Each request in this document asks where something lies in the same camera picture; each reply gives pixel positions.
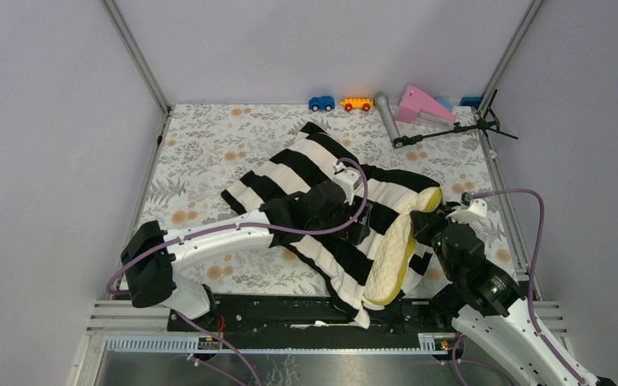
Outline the black white striped pillowcase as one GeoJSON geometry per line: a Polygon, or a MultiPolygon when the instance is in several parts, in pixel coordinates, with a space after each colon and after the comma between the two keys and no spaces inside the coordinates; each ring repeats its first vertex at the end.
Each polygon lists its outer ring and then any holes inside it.
{"type": "MultiPolygon", "coordinates": [[[[318,125],[308,122],[291,146],[276,153],[256,170],[245,173],[220,195],[237,214],[244,214],[271,199],[297,191],[306,193],[313,186],[330,180],[335,172],[334,166],[341,158],[354,159],[355,155],[318,125]]],[[[373,266],[373,259],[367,253],[375,237],[385,233],[385,221],[394,218],[394,211],[377,203],[377,198],[385,192],[388,184],[415,192],[440,185],[425,175],[408,170],[387,170],[371,165],[361,168],[368,187],[358,188],[356,196],[367,198],[372,206],[370,235],[358,245],[329,236],[304,236],[287,245],[287,249],[324,279],[337,310],[349,316],[357,326],[367,328],[371,310],[365,307],[363,294],[373,266]]]]}

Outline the yellow white pillow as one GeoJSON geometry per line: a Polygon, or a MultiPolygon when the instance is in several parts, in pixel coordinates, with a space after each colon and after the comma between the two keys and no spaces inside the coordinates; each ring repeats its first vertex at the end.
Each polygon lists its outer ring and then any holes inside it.
{"type": "Polygon", "coordinates": [[[415,192],[391,184],[377,198],[377,203],[394,211],[394,218],[385,221],[385,233],[376,236],[369,246],[367,256],[373,259],[373,266],[363,294],[366,308],[382,310],[399,295],[408,294],[418,286],[432,252],[411,237],[410,213],[432,212],[442,198],[440,187],[415,192]]]}

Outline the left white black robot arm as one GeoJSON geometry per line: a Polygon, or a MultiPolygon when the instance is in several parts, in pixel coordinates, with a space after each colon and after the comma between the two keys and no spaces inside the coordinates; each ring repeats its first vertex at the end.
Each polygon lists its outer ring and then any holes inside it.
{"type": "Polygon", "coordinates": [[[191,230],[165,230],[156,220],[146,222],[121,254],[130,303],[137,309],[166,306],[206,331],[217,320],[211,291],[181,278],[181,269],[227,253],[289,245],[304,236],[351,240],[358,234],[354,225],[362,225],[369,210],[366,199],[324,181],[306,193],[271,199],[258,209],[191,230]]]}

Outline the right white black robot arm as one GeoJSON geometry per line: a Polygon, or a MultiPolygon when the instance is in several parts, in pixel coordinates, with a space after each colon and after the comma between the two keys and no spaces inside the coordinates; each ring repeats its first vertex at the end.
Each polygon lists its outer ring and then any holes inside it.
{"type": "Polygon", "coordinates": [[[486,257],[468,223],[484,205],[410,213],[413,239],[432,248],[449,281],[430,300],[432,326],[475,342],[520,385],[611,385],[568,352],[541,324],[529,291],[486,257]]]}

